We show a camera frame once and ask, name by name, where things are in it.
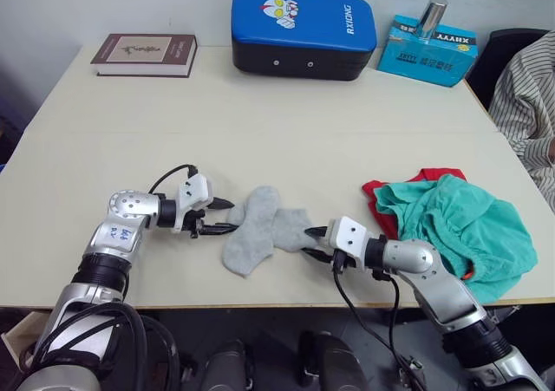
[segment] table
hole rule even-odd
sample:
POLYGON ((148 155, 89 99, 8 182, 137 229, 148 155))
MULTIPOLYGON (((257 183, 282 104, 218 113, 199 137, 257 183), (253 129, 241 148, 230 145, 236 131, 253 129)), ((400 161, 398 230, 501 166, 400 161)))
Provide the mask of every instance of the table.
POLYGON ((372 68, 355 81, 246 75, 233 67, 230 48, 206 47, 188 79, 97 77, 89 65, 95 51, 75 58, 27 132, 496 132, 463 82, 442 88, 372 68))
MULTIPOLYGON (((229 49, 205 48, 190 79, 100 78, 88 69, 92 53, 84 49, 77 56, 0 174, 0 256, 6 263, 0 305, 52 306, 104 218, 110 194, 146 190, 186 162, 212 179, 217 196, 241 201, 254 187, 270 184, 284 207, 306 208, 315 225, 347 214, 375 232, 361 184, 408 179, 424 166, 459 167, 469 181, 515 204, 538 250, 539 265, 503 303, 555 301, 555 216, 464 84, 444 89, 370 68, 353 83, 258 78, 230 68, 229 49), (388 90, 372 90, 382 81, 388 90), (430 107, 441 103, 443 109, 422 110, 411 128, 411 101, 393 97, 398 88, 424 94, 430 107), (277 108, 284 90, 294 97, 277 108), (339 108, 348 94, 353 108, 338 112, 334 104, 339 108), (382 104, 374 110, 373 94, 395 109, 382 104), (263 101, 270 102, 267 111, 263 101), (457 101, 452 121, 450 101, 457 101), (461 106, 468 109, 464 116, 461 106), (299 109, 292 113, 293 107, 299 109)), ((161 191, 173 195, 184 177, 173 176, 161 191)), ((210 212, 207 220, 224 216, 210 212)), ((128 301, 140 308, 343 305, 328 266, 276 250, 243 279, 221 264, 224 242, 147 232, 128 301)), ((354 271, 344 280, 359 305, 393 301, 388 283, 354 271)), ((402 303, 414 304, 404 283, 402 303)))

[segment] striped shirt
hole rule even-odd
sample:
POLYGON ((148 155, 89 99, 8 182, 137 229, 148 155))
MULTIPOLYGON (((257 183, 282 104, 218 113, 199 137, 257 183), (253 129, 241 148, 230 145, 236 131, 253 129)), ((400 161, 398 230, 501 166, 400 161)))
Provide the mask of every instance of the striped shirt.
POLYGON ((549 156, 555 138, 555 31, 509 62, 489 114, 555 212, 555 163, 549 156))

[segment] black chair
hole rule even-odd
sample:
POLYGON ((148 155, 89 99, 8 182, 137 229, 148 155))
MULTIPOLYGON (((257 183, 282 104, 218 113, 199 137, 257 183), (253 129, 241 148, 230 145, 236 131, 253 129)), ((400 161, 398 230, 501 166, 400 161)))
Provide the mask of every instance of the black chair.
POLYGON ((505 66, 514 55, 547 32, 546 29, 498 29, 489 35, 484 51, 467 78, 486 110, 492 102, 495 83, 505 66))

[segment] white wall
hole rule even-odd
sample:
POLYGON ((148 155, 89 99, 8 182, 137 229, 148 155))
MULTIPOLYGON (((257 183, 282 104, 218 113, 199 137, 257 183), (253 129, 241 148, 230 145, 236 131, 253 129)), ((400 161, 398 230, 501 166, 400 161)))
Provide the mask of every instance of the white wall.
MULTIPOLYGON (((419 16, 428 0, 367 0, 381 40, 394 14, 419 16)), ((443 22, 479 34, 555 29, 555 0, 448 0, 443 22)), ((109 32, 194 32, 203 45, 230 43, 231 0, 0 0, 0 75, 27 119, 84 43, 109 32)))

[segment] blue box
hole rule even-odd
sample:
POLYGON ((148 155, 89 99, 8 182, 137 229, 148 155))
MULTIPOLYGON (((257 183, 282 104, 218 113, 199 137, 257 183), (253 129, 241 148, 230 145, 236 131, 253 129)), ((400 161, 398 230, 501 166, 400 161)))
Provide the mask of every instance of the blue box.
POLYGON ((395 16, 378 70, 443 86, 457 84, 478 55, 476 34, 440 24, 425 41, 413 34, 417 25, 415 18, 395 16))
POLYGON ((363 0, 233 0, 233 63, 267 75, 353 80, 376 36, 363 0))

